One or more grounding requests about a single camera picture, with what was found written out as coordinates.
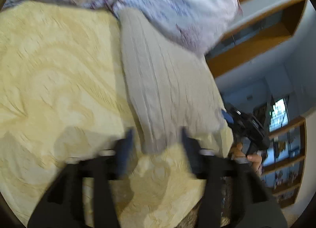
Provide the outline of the person's right hand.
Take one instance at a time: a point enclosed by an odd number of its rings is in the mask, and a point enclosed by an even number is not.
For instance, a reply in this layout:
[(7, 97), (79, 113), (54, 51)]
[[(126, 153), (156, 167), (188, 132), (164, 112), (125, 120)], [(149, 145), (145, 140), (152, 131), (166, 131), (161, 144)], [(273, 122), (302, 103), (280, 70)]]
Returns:
[(248, 154), (245, 155), (243, 152), (243, 144), (237, 143), (232, 146), (230, 149), (230, 156), (232, 160), (235, 160), (237, 163), (246, 163), (249, 164), (253, 171), (260, 176), (262, 174), (262, 157), (260, 154)]

